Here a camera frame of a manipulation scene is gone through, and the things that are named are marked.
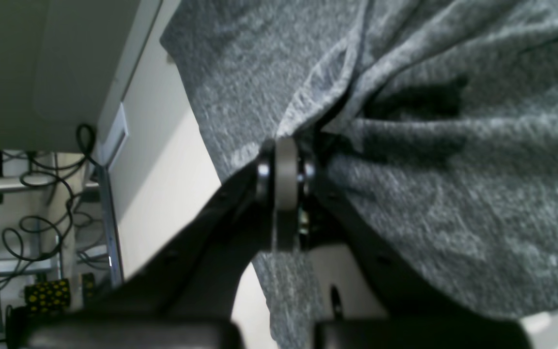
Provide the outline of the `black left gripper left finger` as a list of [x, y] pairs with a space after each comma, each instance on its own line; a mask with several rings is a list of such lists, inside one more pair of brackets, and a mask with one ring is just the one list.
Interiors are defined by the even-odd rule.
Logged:
[[28, 329], [23, 349], [241, 349], [230, 321], [241, 275], [259, 251], [293, 251], [299, 151], [264, 142], [202, 211], [99, 303]]

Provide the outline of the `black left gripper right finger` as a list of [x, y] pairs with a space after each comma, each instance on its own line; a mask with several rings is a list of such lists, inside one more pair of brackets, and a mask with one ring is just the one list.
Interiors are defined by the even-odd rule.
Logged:
[[314, 325], [315, 349], [529, 349], [514, 320], [481, 316], [428, 283], [370, 226], [320, 166], [311, 146], [298, 146], [299, 226], [304, 251], [345, 245], [384, 315], [350, 316], [348, 297], [330, 285], [332, 318]]

